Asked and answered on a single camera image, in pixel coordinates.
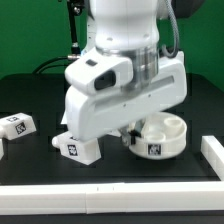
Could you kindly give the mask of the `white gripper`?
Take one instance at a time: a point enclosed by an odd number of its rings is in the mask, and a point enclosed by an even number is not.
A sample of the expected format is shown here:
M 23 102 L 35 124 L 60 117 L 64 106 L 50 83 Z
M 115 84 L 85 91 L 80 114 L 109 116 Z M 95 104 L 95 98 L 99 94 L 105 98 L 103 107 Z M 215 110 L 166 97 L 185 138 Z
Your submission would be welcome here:
M 136 92 L 123 87 L 133 77 L 131 60 L 86 53 L 65 70 L 70 87 L 65 97 L 68 130 L 80 141 L 99 138 L 113 130 L 141 120 L 151 113 L 169 109 L 187 94 L 184 53 L 173 59 L 159 59 L 159 72 Z M 120 130 L 125 146 L 136 144 L 140 132 Z

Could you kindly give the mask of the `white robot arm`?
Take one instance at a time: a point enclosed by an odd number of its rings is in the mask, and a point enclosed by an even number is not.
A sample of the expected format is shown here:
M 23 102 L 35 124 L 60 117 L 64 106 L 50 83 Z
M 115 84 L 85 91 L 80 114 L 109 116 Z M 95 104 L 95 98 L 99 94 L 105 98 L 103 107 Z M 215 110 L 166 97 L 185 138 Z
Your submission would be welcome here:
M 184 54 L 176 20 L 205 0 L 85 0 L 94 47 L 69 65 L 68 130 L 88 141 L 184 101 Z

